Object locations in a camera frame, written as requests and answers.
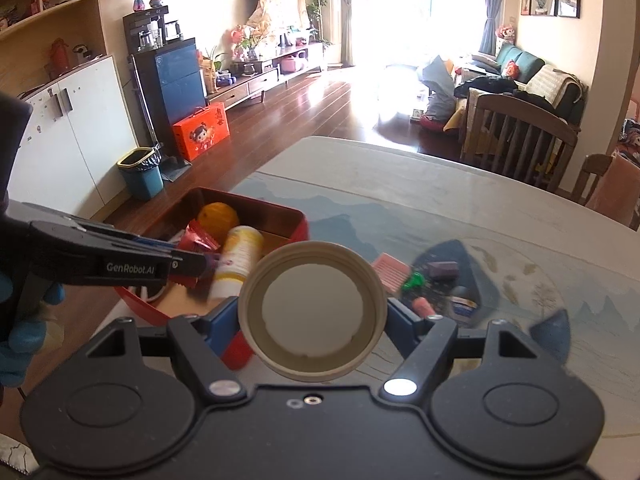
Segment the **red cushion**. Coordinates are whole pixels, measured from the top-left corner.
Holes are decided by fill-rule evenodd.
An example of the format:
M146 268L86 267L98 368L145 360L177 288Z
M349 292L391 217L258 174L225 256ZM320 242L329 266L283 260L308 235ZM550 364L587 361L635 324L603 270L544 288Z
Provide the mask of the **red cushion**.
M520 67L516 65L515 61L510 61L504 66L502 75L510 77L511 79L517 79L520 75Z
M438 121L432 121L426 115L423 115L420 118L420 126L424 129L429 130L430 132L441 132L444 130L444 127L447 123L439 123Z

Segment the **pink basket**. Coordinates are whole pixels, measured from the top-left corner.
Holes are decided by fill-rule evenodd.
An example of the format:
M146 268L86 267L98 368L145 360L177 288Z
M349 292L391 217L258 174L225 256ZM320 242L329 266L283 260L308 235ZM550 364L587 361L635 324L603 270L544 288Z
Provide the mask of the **pink basket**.
M306 52L299 52L297 56L289 56L280 61L280 72L293 74L300 72L306 66Z

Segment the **sofa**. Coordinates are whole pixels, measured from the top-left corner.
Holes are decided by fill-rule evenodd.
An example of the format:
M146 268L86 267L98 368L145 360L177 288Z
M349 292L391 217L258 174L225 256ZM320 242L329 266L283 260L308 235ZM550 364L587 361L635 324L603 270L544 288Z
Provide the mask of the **sofa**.
M515 61L520 69L516 81L527 84L545 65L545 60L519 49L517 46L503 44L497 56L479 54L472 56L470 64L484 69L488 74L500 75L510 61Z
M558 116L567 123L580 124L584 113L585 89L575 77L546 64L543 59L505 43L497 56L475 54L468 65L478 67L489 75L500 75L510 61L514 61L520 69L520 75L515 80L518 88L546 98L556 108Z

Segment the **coffee machine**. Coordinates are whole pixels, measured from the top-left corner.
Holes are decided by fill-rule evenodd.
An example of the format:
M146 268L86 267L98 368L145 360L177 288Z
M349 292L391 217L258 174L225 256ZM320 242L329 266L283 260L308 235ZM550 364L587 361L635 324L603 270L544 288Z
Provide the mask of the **coffee machine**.
M124 16L124 33L130 54L153 50L183 40L177 20L165 21L168 6L139 10Z

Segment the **blue glove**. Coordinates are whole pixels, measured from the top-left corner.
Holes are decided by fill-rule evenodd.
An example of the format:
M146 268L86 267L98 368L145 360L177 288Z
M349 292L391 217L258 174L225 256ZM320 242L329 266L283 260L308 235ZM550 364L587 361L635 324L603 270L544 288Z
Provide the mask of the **blue glove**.
M0 304L7 301L13 291L11 279L0 272ZM42 299L45 303L59 304L65 299L62 285L51 285ZM0 343L0 385L15 388L24 382L33 355L44 344L48 324L46 320L34 318L19 321L14 325L9 339Z

